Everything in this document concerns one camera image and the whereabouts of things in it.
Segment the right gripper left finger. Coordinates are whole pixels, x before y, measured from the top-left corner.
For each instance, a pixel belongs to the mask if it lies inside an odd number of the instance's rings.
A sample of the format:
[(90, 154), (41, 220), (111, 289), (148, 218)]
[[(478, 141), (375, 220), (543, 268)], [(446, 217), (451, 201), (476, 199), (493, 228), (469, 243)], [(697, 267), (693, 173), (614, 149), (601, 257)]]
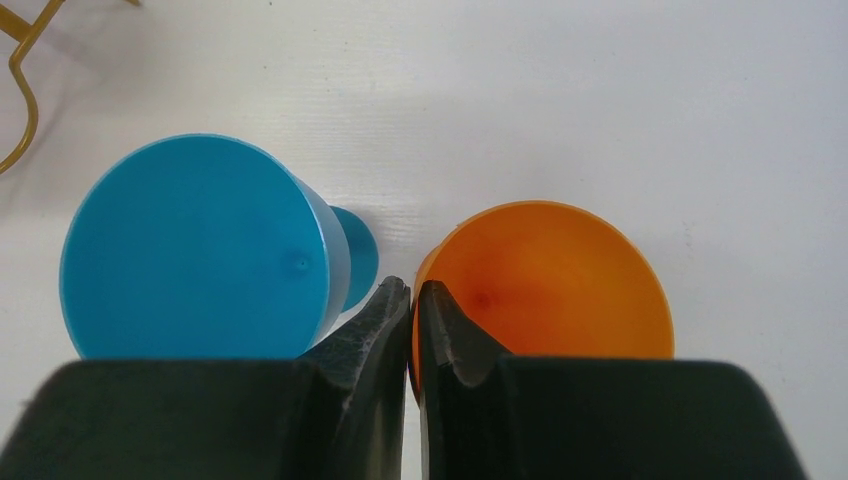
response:
[(409, 287), (293, 360), (77, 361), (1, 453), (5, 479), (397, 479)]

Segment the orange plastic wine glass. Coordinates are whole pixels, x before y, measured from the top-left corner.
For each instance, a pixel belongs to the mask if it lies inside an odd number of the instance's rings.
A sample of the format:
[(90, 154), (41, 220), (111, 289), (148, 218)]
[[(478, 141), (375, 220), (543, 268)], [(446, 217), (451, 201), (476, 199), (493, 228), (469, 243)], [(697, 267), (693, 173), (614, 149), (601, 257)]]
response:
[(576, 206), (501, 204), (459, 223), (424, 258), (462, 312), (519, 355), (670, 359), (671, 308), (642, 252)]

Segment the blue plastic wine glass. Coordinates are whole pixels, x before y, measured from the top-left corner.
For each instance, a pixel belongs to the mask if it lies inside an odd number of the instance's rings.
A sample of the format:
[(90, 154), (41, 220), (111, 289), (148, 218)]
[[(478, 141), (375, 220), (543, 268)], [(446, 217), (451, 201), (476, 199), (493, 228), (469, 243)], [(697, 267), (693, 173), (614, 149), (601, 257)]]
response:
[(86, 195), (59, 296), (84, 359), (285, 359), (370, 291), (376, 240), (275, 157), (208, 133), (143, 146)]

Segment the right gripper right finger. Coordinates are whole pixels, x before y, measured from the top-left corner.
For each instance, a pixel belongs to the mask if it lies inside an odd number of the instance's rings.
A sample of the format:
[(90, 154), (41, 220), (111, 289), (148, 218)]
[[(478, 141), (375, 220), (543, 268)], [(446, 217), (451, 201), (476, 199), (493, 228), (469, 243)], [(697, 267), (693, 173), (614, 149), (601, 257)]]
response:
[(417, 299), (427, 479), (802, 479), (770, 401), (714, 361), (521, 356), (428, 281)]

